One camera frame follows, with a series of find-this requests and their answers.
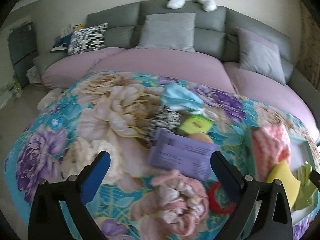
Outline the light green cloth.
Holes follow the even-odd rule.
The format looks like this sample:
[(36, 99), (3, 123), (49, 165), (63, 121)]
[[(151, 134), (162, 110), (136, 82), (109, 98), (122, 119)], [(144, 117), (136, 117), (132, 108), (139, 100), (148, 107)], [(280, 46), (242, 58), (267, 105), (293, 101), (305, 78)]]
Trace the light green cloth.
[(300, 189), (295, 202), (295, 210), (302, 210), (314, 203), (313, 194), (316, 192), (317, 187), (309, 179), (312, 171), (312, 166), (307, 161), (297, 170)]

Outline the red tape roll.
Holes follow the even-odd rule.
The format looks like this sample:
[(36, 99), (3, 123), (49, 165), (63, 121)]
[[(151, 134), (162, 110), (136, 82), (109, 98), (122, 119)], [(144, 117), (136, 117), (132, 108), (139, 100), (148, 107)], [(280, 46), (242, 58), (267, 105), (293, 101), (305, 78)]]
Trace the red tape roll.
[(222, 187), (219, 181), (214, 182), (210, 187), (208, 191), (209, 207), (213, 213), (219, 215), (231, 214), (234, 211), (236, 204), (230, 200), (222, 200), (219, 195), (221, 189)]

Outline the yellow sponge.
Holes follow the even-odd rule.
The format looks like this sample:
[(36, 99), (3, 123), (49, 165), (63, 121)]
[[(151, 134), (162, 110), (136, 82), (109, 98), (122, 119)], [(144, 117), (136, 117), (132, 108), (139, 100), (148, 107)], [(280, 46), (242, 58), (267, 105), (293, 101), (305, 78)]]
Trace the yellow sponge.
[(300, 181), (293, 176), (287, 161), (284, 160), (278, 163), (269, 173), (265, 182), (272, 183), (275, 179), (282, 182), (289, 207), (292, 208), (299, 194)]

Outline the purple wipes pack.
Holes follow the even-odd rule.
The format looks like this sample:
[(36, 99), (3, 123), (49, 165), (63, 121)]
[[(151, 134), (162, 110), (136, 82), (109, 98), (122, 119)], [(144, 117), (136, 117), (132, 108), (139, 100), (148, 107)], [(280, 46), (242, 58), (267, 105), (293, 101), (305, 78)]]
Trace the purple wipes pack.
[(210, 156), (220, 146), (172, 134), (158, 128), (150, 148), (148, 164), (165, 170), (179, 170), (186, 177), (207, 181), (212, 172)]

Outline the pink white zigzag towel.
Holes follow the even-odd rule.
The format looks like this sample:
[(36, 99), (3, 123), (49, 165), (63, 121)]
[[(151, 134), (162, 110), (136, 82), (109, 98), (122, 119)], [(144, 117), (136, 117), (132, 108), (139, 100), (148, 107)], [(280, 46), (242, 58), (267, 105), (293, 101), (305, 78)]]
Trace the pink white zigzag towel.
[(283, 124), (264, 125), (250, 131), (256, 172), (260, 181), (282, 161), (291, 164), (291, 141)]

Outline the beige makeup sponge egg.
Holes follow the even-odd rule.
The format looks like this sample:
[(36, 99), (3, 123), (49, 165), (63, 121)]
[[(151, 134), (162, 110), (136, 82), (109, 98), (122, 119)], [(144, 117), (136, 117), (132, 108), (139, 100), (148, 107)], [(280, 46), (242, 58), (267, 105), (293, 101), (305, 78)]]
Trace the beige makeup sponge egg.
[(211, 137), (208, 136), (205, 133), (193, 133), (193, 134), (188, 135), (188, 138), (189, 139), (193, 139), (193, 140), (198, 140), (198, 141), (201, 141), (201, 142), (206, 142), (206, 143), (209, 143), (209, 144), (213, 144), (214, 143), (214, 141), (211, 139)]

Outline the pink floral scrunchie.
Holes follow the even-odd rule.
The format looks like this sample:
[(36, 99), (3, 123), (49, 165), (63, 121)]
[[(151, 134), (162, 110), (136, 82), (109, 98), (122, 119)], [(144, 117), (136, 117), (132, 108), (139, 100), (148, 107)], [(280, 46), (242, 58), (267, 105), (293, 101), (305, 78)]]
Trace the pink floral scrunchie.
[(140, 239), (189, 239), (203, 227), (209, 213), (204, 186), (178, 170), (152, 178), (155, 188), (131, 207), (131, 220), (138, 222)]

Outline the black white leopard scrunchie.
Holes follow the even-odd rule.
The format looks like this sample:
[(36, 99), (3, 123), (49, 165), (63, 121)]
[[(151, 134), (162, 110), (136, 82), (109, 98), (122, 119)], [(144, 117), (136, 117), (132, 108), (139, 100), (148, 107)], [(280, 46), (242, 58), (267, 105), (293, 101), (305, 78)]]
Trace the black white leopard scrunchie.
[(158, 128), (164, 129), (169, 133), (175, 133), (180, 126), (180, 113), (170, 110), (166, 106), (162, 106), (157, 110), (149, 121), (149, 126), (146, 130), (145, 139), (149, 146), (152, 146), (156, 139), (156, 131)]

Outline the small green tissue pack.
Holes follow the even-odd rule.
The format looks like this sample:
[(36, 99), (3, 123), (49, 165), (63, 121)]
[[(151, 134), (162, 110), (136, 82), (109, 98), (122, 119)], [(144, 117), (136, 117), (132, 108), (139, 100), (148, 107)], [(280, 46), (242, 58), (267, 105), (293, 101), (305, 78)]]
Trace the small green tissue pack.
[(213, 122), (202, 115), (190, 115), (178, 127), (182, 134), (208, 133)]

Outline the floral blanket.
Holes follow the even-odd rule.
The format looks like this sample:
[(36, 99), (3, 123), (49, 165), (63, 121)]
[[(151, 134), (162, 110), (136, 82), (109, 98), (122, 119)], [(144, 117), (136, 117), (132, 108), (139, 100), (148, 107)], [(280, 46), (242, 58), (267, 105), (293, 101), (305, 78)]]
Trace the floral blanket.
[[(149, 211), (156, 193), (150, 181), (160, 170), (147, 163), (146, 133), (171, 82), (148, 74), (99, 72), (73, 84), (43, 109), (5, 160), (5, 179), (22, 220), (29, 220), (40, 179), (60, 182), (79, 174), (100, 150), (108, 150), (111, 169), (88, 206), (90, 214), (107, 222), (118, 238), (179, 239), (161, 232), (156, 213)], [(307, 140), (319, 164), (316, 145), (296, 115), (217, 88), (176, 83), (202, 99), (213, 122), (209, 137), (241, 171), (248, 169), (244, 134), (250, 125), (283, 124), (289, 135)]]

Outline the grey pink cushion right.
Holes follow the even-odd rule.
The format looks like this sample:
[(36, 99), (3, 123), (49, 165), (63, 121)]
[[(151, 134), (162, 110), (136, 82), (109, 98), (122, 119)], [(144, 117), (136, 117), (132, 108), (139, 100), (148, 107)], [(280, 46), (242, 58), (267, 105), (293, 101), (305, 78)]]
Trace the grey pink cushion right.
[(238, 28), (240, 69), (255, 72), (285, 85), (278, 45)]

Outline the blue book on sofa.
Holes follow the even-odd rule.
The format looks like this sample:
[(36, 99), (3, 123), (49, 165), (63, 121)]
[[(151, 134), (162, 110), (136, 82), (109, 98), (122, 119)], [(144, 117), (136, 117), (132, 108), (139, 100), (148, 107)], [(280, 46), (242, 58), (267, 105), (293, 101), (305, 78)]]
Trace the blue book on sofa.
[(57, 52), (67, 52), (69, 44), (71, 42), (72, 34), (66, 35), (62, 38), (60, 38), (52, 47), (50, 50), (51, 53), (57, 53)]

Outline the black white patterned cushion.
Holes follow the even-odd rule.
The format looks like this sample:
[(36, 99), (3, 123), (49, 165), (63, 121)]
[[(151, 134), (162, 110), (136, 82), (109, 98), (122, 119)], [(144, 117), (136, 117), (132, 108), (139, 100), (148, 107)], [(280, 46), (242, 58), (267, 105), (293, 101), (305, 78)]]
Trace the black white patterned cushion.
[(105, 47), (104, 40), (107, 28), (108, 23), (103, 23), (75, 30), (68, 46), (68, 56), (103, 49)]

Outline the grey cushion middle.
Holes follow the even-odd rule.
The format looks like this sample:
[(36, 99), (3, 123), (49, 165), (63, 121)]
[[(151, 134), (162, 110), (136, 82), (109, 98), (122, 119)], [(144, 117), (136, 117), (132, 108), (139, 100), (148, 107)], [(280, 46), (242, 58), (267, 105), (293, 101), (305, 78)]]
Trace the grey cushion middle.
[(146, 15), (139, 48), (164, 48), (194, 52), (194, 12)]

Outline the dark cabinet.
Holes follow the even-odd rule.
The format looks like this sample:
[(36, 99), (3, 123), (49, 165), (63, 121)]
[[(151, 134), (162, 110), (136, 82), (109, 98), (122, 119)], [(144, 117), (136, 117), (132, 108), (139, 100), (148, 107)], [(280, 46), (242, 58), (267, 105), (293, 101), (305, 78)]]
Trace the dark cabinet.
[(11, 30), (8, 37), (8, 46), (15, 76), (23, 88), (29, 84), (27, 71), (33, 67), (33, 58), (38, 56), (33, 22)]

